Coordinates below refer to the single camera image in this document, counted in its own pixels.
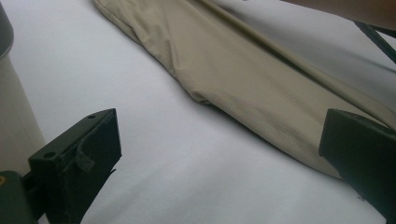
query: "folded fabric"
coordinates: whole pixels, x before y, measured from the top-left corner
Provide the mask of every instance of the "folded fabric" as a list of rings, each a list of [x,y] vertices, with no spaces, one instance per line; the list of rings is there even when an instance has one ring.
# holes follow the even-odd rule
[[[206,0],[93,0],[190,96],[212,104],[304,164],[339,177],[318,154],[329,108],[391,129],[379,102],[292,56]]]

